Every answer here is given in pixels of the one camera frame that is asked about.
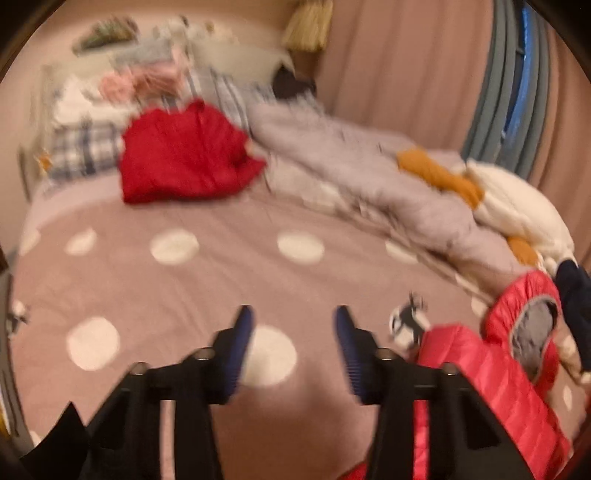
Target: pillow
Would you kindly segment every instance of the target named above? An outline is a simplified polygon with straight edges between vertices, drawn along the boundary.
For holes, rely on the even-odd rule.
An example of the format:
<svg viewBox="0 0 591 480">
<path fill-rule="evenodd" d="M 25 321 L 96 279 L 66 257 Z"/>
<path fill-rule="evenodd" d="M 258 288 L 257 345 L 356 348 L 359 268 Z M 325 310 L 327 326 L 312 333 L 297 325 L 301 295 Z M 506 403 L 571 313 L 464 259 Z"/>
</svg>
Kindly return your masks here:
<svg viewBox="0 0 591 480">
<path fill-rule="evenodd" d="M 195 66 L 211 67 L 244 83 L 258 82 L 268 85 L 273 81 L 281 63 L 293 68 L 287 50 L 270 50 L 204 38 L 194 39 L 190 49 Z"/>
<path fill-rule="evenodd" d="M 124 150 L 121 130 L 112 123 L 87 122 L 55 131 L 50 150 L 52 180 L 74 180 L 117 168 Z"/>
<path fill-rule="evenodd" d="M 281 64 L 273 78 L 273 93 L 278 100 L 290 100 L 306 93 L 316 96 L 316 82 L 298 80 L 291 70 Z"/>
<path fill-rule="evenodd" d="M 569 229 L 554 205 L 525 180 L 474 160 L 467 162 L 465 175 L 485 191 L 474 211 L 480 223 L 505 236 L 520 236 L 542 256 L 557 261 L 574 251 Z"/>
</svg>

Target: white cloth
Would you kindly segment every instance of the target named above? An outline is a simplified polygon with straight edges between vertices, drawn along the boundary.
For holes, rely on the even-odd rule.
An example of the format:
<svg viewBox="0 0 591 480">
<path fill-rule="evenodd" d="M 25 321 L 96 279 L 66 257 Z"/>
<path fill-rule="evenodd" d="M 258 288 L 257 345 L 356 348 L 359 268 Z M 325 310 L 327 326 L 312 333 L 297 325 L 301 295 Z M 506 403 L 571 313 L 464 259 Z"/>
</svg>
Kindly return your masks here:
<svg viewBox="0 0 591 480">
<path fill-rule="evenodd" d="M 53 110 L 53 124 L 58 127 L 76 125 L 84 121 L 112 122 L 127 126 L 131 118 L 139 115 L 135 104 L 112 105 L 101 100 L 96 86 L 71 75 L 64 82 L 61 95 Z"/>
</svg>

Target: curtain fold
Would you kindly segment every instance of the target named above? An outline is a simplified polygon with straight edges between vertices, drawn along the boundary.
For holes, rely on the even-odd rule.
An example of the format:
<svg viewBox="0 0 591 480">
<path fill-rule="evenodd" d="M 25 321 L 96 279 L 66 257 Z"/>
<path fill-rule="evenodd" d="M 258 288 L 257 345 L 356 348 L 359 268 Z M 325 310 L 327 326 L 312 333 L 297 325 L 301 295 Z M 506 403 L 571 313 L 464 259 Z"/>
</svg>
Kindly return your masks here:
<svg viewBox="0 0 591 480">
<path fill-rule="evenodd" d="M 459 151 L 485 78 L 493 2 L 335 0 L 319 97 L 338 117 Z"/>
<path fill-rule="evenodd" d="M 577 259 L 591 270 L 591 83 L 556 31 L 547 31 L 548 104 L 529 181 L 558 209 Z"/>
</svg>

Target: bed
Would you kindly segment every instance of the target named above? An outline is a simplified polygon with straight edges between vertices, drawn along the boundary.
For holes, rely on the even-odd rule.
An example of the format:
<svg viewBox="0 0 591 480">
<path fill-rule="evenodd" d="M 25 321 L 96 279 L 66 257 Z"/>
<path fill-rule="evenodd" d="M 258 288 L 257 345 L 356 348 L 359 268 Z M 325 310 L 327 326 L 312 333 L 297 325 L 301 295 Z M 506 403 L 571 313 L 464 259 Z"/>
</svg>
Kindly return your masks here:
<svg viewBox="0 0 591 480">
<path fill-rule="evenodd" d="M 215 45 L 209 61 L 222 58 L 224 48 Z M 256 59 L 245 62 L 249 69 L 288 61 L 283 52 L 246 50 Z M 41 107 L 72 69 L 94 69 L 108 55 L 51 67 Z M 229 65 L 214 66 L 239 79 L 244 68 Z M 23 151 L 23 171 L 49 145 L 47 124 Z M 341 132 L 359 132 L 339 125 Z M 249 304 L 256 330 L 241 387 L 229 406 L 213 410 L 225 477 L 333 479 L 365 457 L 376 413 L 350 395 L 333 331 L 335 307 L 349 305 L 360 326 L 395 349 L 391 318 L 410 293 L 428 304 L 427 327 L 459 322 L 479 331 L 494 298 L 404 231 L 385 227 L 376 218 L 383 212 L 367 201 L 351 199 L 327 178 L 311 179 L 302 164 L 286 164 L 289 151 L 279 144 L 275 153 L 264 146 L 257 152 L 267 157 L 267 173 L 220 201 L 128 206 L 116 170 L 57 187 L 39 184 L 12 296 L 13 306 L 28 310 L 27 324 L 11 340 L 34 440 L 69 401 L 88 421 L 131 364 L 179 361 Z M 289 181 L 282 180 L 286 170 Z M 302 195 L 304 189 L 311 193 Z M 565 434 L 575 437 L 586 394 L 564 369 L 549 402 Z M 172 478 L 171 451 L 168 437 L 165 478 Z"/>
</svg>

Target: red folded garment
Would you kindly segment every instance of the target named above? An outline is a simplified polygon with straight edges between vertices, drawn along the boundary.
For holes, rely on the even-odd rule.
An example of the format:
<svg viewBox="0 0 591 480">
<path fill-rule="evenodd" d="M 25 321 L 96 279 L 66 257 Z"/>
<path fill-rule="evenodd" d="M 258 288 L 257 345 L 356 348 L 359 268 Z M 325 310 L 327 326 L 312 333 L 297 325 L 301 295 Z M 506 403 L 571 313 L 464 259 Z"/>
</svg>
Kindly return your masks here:
<svg viewBox="0 0 591 480">
<path fill-rule="evenodd" d="M 225 197 L 265 167 L 246 154 L 248 136 L 201 99 L 184 112 L 149 111 L 123 139 L 119 169 L 126 203 Z"/>
</svg>

